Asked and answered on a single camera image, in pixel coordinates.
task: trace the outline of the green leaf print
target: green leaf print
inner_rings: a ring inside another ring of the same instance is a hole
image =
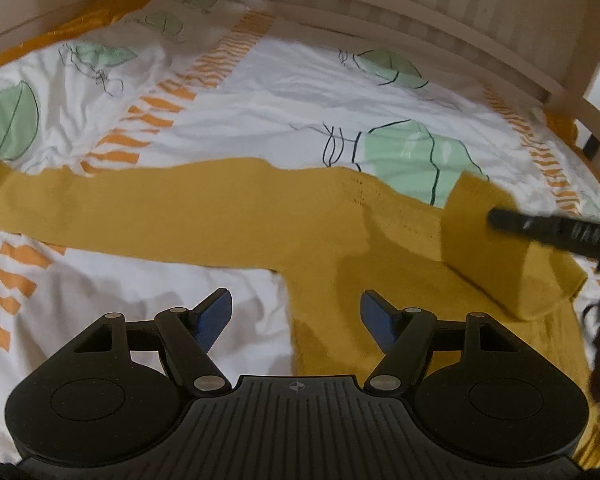
[[[177,0],[181,4],[191,7],[198,7],[202,9],[203,12],[209,12],[211,7],[213,7],[218,0]]]
[[[430,133],[424,124],[404,121],[369,131],[365,161],[397,192],[443,207],[463,171],[482,174],[459,140]]]
[[[163,36],[173,38],[181,33],[183,29],[180,18],[171,12],[159,10],[144,17],[144,24],[160,30]]]
[[[110,47],[86,41],[75,45],[74,53],[75,60],[93,68],[103,66],[113,68],[137,57],[135,53],[123,46]]]
[[[353,57],[356,64],[365,72],[382,78],[381,85],[397,84],[406,88],[422,88],[429,81],[407,59],[391,50],[377,48]]]
[[[26,81],[0,91],[0,158],[22,156],[38,133],[38,103]]]

